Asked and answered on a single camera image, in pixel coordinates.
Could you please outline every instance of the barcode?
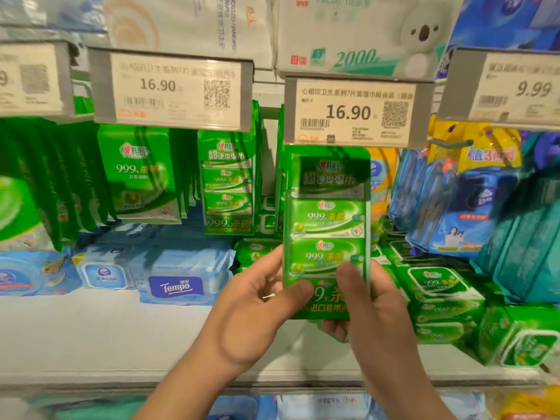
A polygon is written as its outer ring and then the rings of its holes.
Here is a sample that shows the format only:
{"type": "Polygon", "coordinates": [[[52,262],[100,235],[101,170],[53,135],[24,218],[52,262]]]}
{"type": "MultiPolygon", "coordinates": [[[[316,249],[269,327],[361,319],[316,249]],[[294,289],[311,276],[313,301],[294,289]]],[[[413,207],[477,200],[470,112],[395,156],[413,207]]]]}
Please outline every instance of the barcode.
{"type": "Polygon", "coordinates": [[[382,127],[402,128],[407,126],[408,102],[385,102],[383,104],[382,127]]]}
{"type": "Polygon", "coordinates": [[[163,108],[164,101],[159,100],[157,98],[152,97],[124,97],[124,103],[130,107],[154,107],[154,108],[163,108]]]}
{"type": "Polygon", "coordinates": [[[26,94],[44,94],[50,91],[46,65],[20,65],[21,85],[26,94]]]}
{"type": "Polygon", "coordinates": [[[204,80],[204,108],[226,110],[230,106],[231,82],[224,79],[204,80]]]}
{"type": "Polygon", "coordinates": [[[323,131],[325,128],[330,126],[330,119],[309,119],[301,118],[300,129],[302,130],[320,130],[323,131]]]}
{"type": "Polygon", "coordinates": [[[507,96],[480,96],[478,107],[500,107],[507,103],[507,96]]]}

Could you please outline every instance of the right hand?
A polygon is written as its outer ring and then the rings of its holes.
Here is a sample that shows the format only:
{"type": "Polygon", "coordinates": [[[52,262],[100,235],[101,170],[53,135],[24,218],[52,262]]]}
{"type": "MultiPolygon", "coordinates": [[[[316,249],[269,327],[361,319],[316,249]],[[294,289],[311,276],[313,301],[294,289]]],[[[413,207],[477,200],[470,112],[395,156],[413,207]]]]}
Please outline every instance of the right hand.
{"type": "Polygon", "coordinates": [[[403,404],[410,406],[416,397],[435,398],[439,405],[441,399],[420,360],[407,303],[385,269],[371,260],[371,295],[350,262],[339,266],[337,282],[350,321],[326,320],[323,331],[342,341],[349,339],[369,394],[389,418],[408,418],[403,404]]]}

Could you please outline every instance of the white packaging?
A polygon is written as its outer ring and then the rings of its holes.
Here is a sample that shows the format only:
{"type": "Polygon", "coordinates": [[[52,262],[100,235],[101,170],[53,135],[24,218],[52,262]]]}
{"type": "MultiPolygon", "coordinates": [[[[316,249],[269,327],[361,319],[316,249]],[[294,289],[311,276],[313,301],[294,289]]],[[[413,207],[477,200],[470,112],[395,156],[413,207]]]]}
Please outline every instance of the white packaging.
{"type": "Polygon", "coordinates": [[[250,59],[273,67],[267,0],[102,0],[115,48],[250,59]]]}
{"type": "Polygon", "coordinates": [[[433,79],[463,0],[278,0],[280,71],[433,79]]]}

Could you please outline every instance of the white shelf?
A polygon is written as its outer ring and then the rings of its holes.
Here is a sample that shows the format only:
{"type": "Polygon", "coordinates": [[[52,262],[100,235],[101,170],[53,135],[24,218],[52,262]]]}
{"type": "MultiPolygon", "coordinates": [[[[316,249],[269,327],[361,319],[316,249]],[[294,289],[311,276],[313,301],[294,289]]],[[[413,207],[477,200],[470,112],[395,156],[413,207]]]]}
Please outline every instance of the white shelf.
{"type": "MultiPolygon", "coordinates": [[[[0,389],[155,385],[196,338],[210,307],[149,305],[132,291],[0,299],[0,389]]],[[[535,385],[541,370],[486,368],[453,346],[420,346],[439,386],[535,385]]],[[[288,321],[239,385],[289,390],[361,383],[349,345],[306,321],[288,321]]]]}

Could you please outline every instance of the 16.90 price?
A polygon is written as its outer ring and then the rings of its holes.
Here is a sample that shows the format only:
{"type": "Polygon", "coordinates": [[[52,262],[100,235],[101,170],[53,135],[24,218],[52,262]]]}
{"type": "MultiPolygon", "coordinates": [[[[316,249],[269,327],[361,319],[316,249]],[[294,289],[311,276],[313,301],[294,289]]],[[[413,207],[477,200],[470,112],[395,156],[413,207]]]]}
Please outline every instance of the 16.90 price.
{"type": "Polygon", "coordinates": [[[371,116],[371,109],[369,106],[352,106],[349,113],[346,113],[346,106],[339,105],[338,107],[334,107],[334,105],[328,105],[327,108],[329,109],[329,114],[326,116],[327,119],[363,119],[367,121],[371,116]]]}
{"type": "Polygon", "coordinates": [[[142,81],[140,85],[141,90],[160,90],[160,91],[175,91],[176,85],[175,81],[162,79],[160,81],[156,81],[155,79],[144,79],[141,78],[142,81]]]}
{"type": "Polygon", "coordinates": [[[517,92],[515,93],[516,96],[531,96],[531,97],[546,97],[548,96],[549,92],[552,90],[552,83],[551,82],[542,82],[537,81],[533,84],[533,87],[530,88],[527,81],[521,81],[517,86],[517,92]]]}

